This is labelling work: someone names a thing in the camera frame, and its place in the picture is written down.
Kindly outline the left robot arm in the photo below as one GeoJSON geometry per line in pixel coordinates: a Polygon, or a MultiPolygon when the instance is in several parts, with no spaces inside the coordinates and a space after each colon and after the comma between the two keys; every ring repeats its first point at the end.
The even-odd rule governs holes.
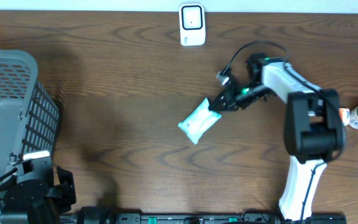
{"type": "Polygon", "coordinates": [[[57,167],[54,184],[50,157],[28,159],[14,166],[18,173],[0,185],[0,222],[57,224],[76,203],[73,174],[57,167]]]}

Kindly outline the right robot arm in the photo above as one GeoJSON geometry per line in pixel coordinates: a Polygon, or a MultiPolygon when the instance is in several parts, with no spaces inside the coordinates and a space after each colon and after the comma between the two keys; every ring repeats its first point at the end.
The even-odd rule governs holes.
{"type": "Polygon", "coordinates": [[[246,109],[273,94],[286,105],[283,142],[290,156],[285,190],[278,210],[265,223],[312,223],[312,203],[328,163],[346,144],[336,90],[322,89],[297,73],[285,57],[252,54],[246,61],[250,82],[240,86],[226,65],[217,74],[224,87],[210,104],[215,112],[246,109]]]}

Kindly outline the teal wet wipes pack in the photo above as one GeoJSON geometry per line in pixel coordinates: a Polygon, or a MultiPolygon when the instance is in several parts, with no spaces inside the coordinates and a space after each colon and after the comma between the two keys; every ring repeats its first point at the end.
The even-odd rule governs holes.
{"type": "Polygon", "coordinates": [[[221,117],[221,114],[209,109],[209,100],[205,98],[185,120],[179,122],[178,127],[197,145],[203,134],[221,117]]]}

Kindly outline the small orange box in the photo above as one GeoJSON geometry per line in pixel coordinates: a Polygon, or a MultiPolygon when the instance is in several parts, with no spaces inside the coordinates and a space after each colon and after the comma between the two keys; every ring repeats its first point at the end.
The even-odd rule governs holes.
{"type": "Polygon", "coordinates": [[[343,125],[347,126],[350,123],[350,109],[349,108],[339,108],[339,115],[341,117],[343,125]]]}

